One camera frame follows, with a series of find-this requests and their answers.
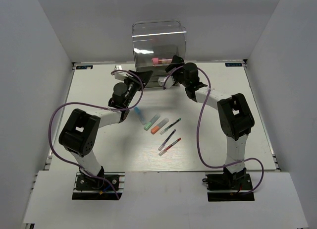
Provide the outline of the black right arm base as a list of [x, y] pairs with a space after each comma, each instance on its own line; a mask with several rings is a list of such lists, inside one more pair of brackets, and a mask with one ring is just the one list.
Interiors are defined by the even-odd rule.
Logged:
[[224, 174], [207, 174], [202, 183], [207, 187], [209, 202], [247, 202], [254, 201], [254, 193], [248, 193], [253, 189], [250, 175], [230, 184], [225, 180]]

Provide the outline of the orange capped highlighter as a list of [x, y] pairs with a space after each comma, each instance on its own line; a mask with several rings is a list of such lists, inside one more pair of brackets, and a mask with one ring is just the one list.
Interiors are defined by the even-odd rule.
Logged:
[[156, 134], [163, 126], [165, 126], [169, 122], [168, 118], [164, 118], [161, 122], [159, 122], [156, 126], [151, 129], [151, 134]]

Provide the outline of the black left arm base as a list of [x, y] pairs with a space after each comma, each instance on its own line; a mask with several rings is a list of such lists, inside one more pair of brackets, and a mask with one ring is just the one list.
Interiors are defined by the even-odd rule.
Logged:
[[72, 200], [119, 200], [123, 194], [125, 173], [104, 173], [104, 178], [112, 184], [114, 190], [108, 182], [95, 178], [90, 179], [78, 172], [75, 178]]

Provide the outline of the green capped highlighter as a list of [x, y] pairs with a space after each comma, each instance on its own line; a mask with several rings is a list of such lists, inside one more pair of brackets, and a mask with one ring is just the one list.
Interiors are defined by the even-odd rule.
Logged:
[[151, 126], [160, 118], [160, 114], [155, 114], [145, 125], [144, 130], [147, 131], [151, 128]]

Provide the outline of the pink red stationery pack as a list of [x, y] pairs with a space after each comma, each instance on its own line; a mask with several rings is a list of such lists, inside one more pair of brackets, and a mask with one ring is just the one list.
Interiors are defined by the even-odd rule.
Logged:
[[171, 58], [158, 58], [154, 57], [151, 59], [153, 65], [162, 65], [162, 64], [171, 64], [172, 59]]

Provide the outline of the purple gel pen refill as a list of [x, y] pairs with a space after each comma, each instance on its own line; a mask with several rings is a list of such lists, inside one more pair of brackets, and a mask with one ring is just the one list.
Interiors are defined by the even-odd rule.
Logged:
[[170, 138], [173, 136], [173, 134], [176, 132], [176, 129], [174, 129], [169, 136], [163, 141], [163, 143], [160, 145], [160, 147], [158, 148], [159, 151], [161, 151], [164, 146], [166, 145], [166, 143], [170, 140]]

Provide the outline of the green gel pen refill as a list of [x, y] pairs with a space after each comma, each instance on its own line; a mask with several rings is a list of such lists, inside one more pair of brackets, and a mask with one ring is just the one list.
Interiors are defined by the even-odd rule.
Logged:
[[172, 128], [173, 126], [175, 126], [178, 122], [181, 121], [181, 118], [177, 119], [175, 122], [173, 122], [172, 124], [170, 124], [169, 126], [167, 126], [164, 130], [162, 130], [160, 132], [160, 135], [163, 135], [164, 133], [166, 133], [170, 128]]

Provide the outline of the red gel pen refill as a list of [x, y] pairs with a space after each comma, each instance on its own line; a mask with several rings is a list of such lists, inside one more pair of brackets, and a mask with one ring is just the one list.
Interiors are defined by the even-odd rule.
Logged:
[[167, 152], [170, 148], [172, 148], [174, 145], [176, 145], [179, 141], [181, 141], [182, 138], [178, 138], [177, 140], [175, 140], [173, 143], [171, 143], [169, 146], [167, 146], [166, 148], [164, 148], [163, 150], [161, 150], [159, 152], [159, 156], [162, 156], [165, 152]]

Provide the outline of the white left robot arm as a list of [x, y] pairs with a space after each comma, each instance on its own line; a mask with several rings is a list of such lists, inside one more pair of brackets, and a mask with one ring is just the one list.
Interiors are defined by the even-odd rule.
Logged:
[[88, 177], [88, 184], [99, 189], [104, 185], [104, 169], [93, 152], [97, 132], [100, 128], [123, 122], [129, 114], [129, 105], [138, 91], [143, 91], [153, 72], [115, 70], [112, 75], [119, 80], [113, 87], [113, 94], [106, 109], [85, 112], [81, 109], [72, 111], [59, 136], [62, 145], [77, 161], [79, 170]]

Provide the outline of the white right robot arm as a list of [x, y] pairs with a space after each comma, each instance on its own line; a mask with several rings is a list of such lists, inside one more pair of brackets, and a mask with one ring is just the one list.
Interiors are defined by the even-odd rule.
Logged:
[[225, 190], [241, 190], [246, 176], [246, 142], [255, 125], [245, 96], [241, 93], [227, 95], [213, 89], [210, 83], [204, 84], [200, 81], [201, 70], [196, 64], [185, 63], [177, 55], [173, 56], [165, 71], [168, 76], [163, 81], [163, 88], [179, 83], [184, 86], [190, 100], [217, 110], [221, 129], [227, 139], [227, 150], [225, 164], [222, 166], [223, 174], [212, 184], [223, 186]]

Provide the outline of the blue capped highlighter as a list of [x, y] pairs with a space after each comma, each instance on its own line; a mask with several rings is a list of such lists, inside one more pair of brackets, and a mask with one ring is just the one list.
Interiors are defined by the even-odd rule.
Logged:
[[141, 110], [138, 107], [135, 107], [134, 109], [135, 114], [137, 115], [139, 121], [141, 122], [142, 125], [145, 125], [147, 123], [147, 121], [144, 118], [143, 113], [141, 112]]

